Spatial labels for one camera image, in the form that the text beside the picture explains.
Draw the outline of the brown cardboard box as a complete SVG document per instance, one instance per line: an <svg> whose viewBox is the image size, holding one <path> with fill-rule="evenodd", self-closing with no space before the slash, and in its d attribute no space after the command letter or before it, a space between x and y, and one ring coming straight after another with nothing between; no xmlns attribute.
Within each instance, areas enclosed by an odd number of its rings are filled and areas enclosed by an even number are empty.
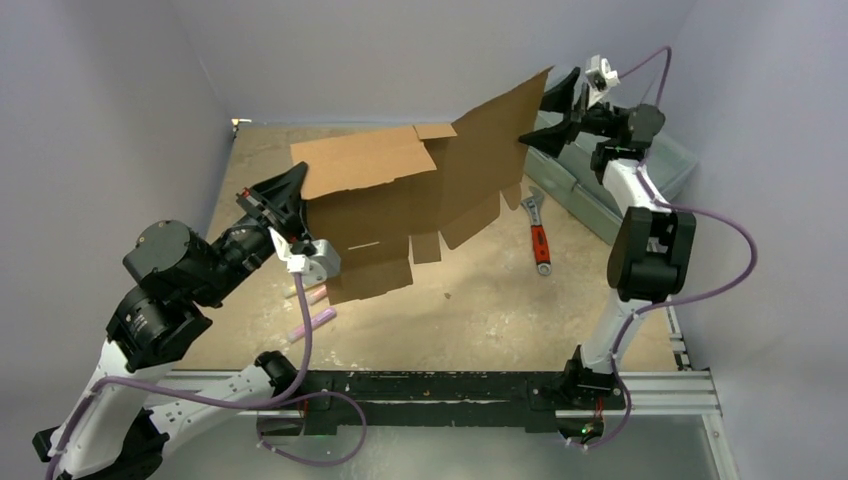
<svg viewBox="0 0 848 480"><path fill-rule="evenodd" d="M310 232L340 256L332 304L409 286L521 200L527 147L548 74L540 71L449 123L413 124L293 144Z"/></svg>

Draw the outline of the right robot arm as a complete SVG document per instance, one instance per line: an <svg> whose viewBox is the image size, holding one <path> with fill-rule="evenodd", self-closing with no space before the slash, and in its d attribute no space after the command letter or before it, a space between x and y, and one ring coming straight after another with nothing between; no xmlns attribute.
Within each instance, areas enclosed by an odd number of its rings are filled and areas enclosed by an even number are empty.
<svg viewBox="0 0 848 480"><path fill-rule="evenodd" d="M598 325L564 370L534 389L541 398L581 408L623 394L618 360L648 311L684 286L696 231L693 215L665 206L645 167L664 114L650 104L620 107L605 101L619 82L606 58L592 57L543 94L540 110L560 113L562 120L519 138L554 157L581 133L599 137L590 168L623 215L607 263L610 294Z"/></svg>

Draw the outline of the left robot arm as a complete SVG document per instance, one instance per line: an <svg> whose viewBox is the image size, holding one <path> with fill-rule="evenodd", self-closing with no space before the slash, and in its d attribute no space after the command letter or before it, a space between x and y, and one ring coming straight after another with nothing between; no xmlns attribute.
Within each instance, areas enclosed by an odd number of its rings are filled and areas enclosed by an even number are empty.
<svg viewBox="0 0 848 480"><path fill-rule="evenodd" d="M135 286L108 322L88 384L62 424L34 436L48 478L146 479L186 441L236 412L295 402L305 371L272 351L200 394L170 391L167 404L146 404L211 327L205 308L220 307L286 245L324 252L307 227L307 172L299 163L246 188L237 197L243 216L213 242L176 220L140 234L123 260Z"/></svg>

